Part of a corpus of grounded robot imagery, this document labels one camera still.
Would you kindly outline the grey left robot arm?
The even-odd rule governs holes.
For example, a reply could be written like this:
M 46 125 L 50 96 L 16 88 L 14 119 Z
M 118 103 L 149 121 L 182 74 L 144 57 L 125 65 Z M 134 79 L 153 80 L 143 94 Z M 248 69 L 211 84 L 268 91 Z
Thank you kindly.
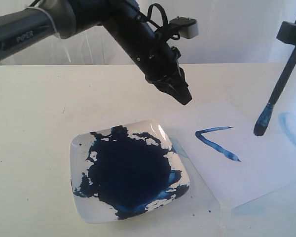
M 68 39 L 103 26 L 144 73 L 148 83 L 186 105 L 191 93 L 179 66 L 180 51 L 168 40 L 198 35 L 193 18 L 167 18 L 151 4 L 147 14 L 134 0 L 36 0 L 22 11 L 0 17 L 0 61 L 51 35 Z

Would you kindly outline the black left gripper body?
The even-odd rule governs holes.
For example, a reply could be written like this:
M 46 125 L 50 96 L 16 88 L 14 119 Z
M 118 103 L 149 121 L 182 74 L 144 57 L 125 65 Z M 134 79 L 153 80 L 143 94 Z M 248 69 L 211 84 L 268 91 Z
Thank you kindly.
M 134 0 L 105 0 L 102 25 L 144 73 L 148 83 L 183 83 L 180 52 L 167 43 L 180 39 L 173 32 L 164 8 L 154 3 L 143 14 Z

